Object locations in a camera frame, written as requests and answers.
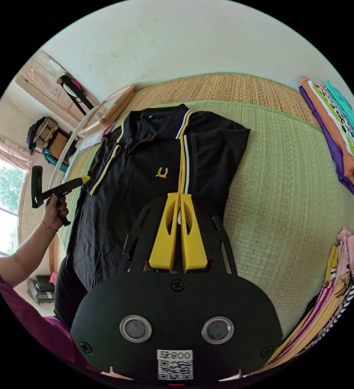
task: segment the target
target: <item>black strap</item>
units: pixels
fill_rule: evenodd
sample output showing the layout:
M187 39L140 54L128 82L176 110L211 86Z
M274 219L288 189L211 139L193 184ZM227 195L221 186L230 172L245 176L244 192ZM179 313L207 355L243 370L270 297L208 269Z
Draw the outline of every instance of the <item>black strap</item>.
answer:
M60 85L62 86L62 88L64 89L65 93L71 98L71 100L73 101L73 103L75 103L75 105L77 106L77 108L81 111L81 113L85 116L86 115L86 112L84 111L84 109L82 108L82 106L79 104L79 102L77 101L77 99L75 97L73 97L70 93L68 93L68 91L64 88L64 86L68 86L75 94L76 96L80 99L80 101L88 108L88 109L92 109L94 108L94 106L92 105L92 103L86 98L85 94L73 83L72 79L64 74L63 76L60 77Z

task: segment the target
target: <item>yellow embroidered logo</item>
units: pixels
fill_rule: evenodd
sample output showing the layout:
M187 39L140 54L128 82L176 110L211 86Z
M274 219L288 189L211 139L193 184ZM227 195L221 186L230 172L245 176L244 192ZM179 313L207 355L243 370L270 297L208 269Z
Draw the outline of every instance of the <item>yellow embroidered logo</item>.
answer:
M162 168L160 167L158 169L158 173L157 173L156 177L166 178L166 176L168 174L168 168L167 167L165 168L165 174L161 174L161 172L162 172Z

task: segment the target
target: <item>pink curtain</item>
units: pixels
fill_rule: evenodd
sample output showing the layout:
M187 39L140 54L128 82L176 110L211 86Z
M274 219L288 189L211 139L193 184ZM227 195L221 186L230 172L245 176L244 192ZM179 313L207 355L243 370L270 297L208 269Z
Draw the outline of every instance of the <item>pink curtain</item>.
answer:
M3 135L0 135L0 159L26 171L31 167L29 151Z

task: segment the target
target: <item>screw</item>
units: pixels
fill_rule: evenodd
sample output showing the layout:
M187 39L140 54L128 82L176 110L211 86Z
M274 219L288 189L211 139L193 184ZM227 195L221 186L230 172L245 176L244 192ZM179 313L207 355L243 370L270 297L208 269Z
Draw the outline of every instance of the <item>screw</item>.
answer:
M80 349L85 354L91 354L92 353L92 347L88 343L86 343L86 342L80 342Z
M181 292L184 289L185 284L184 284L183 280L174 280L174 281L172 281L171 286L175 292Z
M267 358L269 355L271 355L273 353L273 351L274 351L274 347L273 346L266 346L261 351L261 357L262 358Z

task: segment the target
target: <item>bracelet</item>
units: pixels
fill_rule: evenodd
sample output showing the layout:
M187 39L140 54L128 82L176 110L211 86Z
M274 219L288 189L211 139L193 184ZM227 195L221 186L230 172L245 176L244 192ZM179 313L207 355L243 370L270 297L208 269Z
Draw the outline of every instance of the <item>bracelet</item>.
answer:
M58 230L54 230L53 228L50 228L49 226L47 226L47 225L43 222L43 220L41 220L41 223L42 223L42 225L43 225L44 227L46 227L48 230L53 231L53 232L55 232L55 233L58 232Z

